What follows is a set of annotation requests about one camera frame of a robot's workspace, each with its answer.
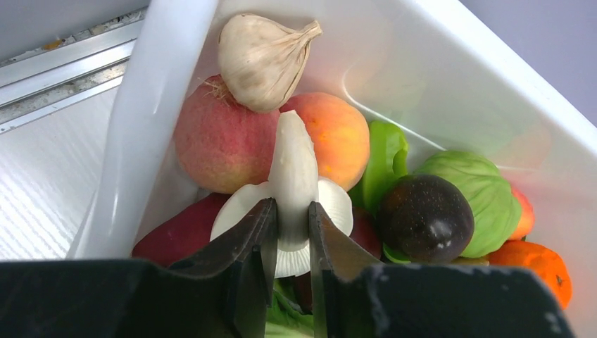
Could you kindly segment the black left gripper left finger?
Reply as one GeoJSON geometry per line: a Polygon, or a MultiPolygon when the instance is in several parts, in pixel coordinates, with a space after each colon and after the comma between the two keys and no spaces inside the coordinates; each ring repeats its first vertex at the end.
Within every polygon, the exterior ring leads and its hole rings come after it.
{"type": "Polygon", "coordinates": [[[2,337],[263,337],[274,199],[162,268],[138,259],[1,264],[2,337]]]}

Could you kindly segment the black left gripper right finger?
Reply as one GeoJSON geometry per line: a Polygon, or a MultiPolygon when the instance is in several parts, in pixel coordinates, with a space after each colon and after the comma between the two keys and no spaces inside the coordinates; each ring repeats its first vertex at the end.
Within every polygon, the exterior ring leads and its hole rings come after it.
{"type": "Polygon", "coordinates": [[[386,264],[309,208],[316,337],[572,337],[547,286],[524,268],[386,264]]]}

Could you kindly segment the white eggshell piece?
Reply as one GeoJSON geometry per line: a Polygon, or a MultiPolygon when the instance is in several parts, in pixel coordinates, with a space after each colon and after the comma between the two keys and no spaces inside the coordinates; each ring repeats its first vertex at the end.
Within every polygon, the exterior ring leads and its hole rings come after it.
{"type": "Polygon", "coordinates": [[[318,173],[313,142],[296,111],[280,115],[270,173],[264,183],[246,184],[220,209],[210,234],[219,237],[234,227],[260,200],[274,198],[278,216],[275,277],[310,271],[308,207],[318,202],[345,235],[353,229],[352,202],[337,183],[318,173]]]}

